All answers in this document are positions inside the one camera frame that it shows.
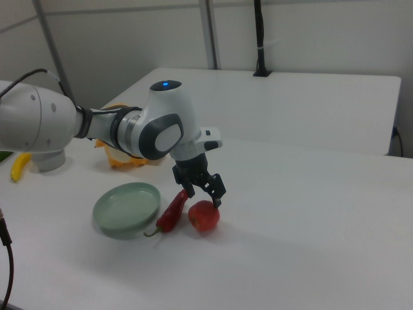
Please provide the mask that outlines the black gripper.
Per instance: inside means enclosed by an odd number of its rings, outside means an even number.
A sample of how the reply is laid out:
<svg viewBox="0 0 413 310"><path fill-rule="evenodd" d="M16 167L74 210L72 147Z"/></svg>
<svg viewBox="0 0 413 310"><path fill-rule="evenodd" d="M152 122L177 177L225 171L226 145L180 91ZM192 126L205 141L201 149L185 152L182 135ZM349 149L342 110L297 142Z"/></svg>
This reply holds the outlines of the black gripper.
<svg viewBox="0 0 413 310"><path fill-rule="evenodd" d="M189 198L195 195L193 184L198 184L212 199L214 207L221 205L225 194L225 186L219 174L208 173L208 161L205 154L185 161L177 161L172 168L177 184L181 184Z"/></svg>

